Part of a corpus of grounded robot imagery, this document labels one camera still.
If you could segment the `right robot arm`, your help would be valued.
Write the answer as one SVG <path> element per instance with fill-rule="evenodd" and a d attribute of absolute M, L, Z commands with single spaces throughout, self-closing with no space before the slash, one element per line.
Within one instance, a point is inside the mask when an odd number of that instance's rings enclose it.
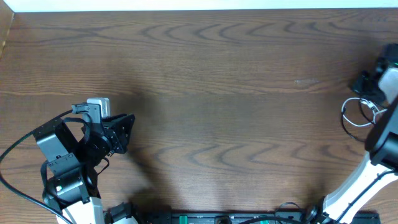
<path fill-rule="evenodd" d="M 397 180 L 397 44 L 387 44 L 372 73 L 363 71 L 351 90 L 373 112 L 363 160 L 332 193 L 305 215 L 304 223 L 352 223 L 357 212 Z"/>

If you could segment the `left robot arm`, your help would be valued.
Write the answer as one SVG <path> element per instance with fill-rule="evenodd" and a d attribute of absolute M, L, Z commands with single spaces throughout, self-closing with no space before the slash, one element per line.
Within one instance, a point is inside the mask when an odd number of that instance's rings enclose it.
<path fill-rule="evenodd" d="M 107 98 L 72 105 L 73 118 L 54 118 L 34 130 L 46 157 L 41 174 L 43 200 L 59 223 L 139 223 L 130 203 L 105 210 L 96 166 L 113 154 L 125 154 L 133 114 L 110 114 Z"/>

